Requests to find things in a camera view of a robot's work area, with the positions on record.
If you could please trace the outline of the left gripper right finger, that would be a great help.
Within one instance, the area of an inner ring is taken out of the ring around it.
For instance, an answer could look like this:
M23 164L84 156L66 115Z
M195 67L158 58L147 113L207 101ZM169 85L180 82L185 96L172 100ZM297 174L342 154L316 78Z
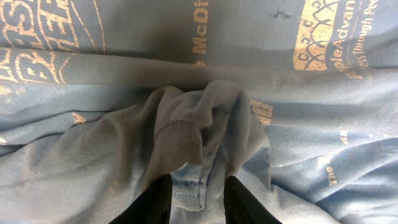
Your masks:
M224 185L226 224L281 224L235 176Z

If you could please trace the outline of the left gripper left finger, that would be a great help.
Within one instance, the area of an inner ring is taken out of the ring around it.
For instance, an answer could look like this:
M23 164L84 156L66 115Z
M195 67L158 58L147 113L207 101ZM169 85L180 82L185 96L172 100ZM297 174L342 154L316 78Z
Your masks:
M150 183L122 214L109 224L169 224L172 176L165 174Z

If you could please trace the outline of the light blue t-shirt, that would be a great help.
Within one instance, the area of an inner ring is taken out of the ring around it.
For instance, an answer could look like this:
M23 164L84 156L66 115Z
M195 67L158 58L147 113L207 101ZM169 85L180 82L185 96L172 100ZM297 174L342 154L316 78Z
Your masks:
M172 176L224 223L397 222L396 1L1 2L1 222L109 223Z

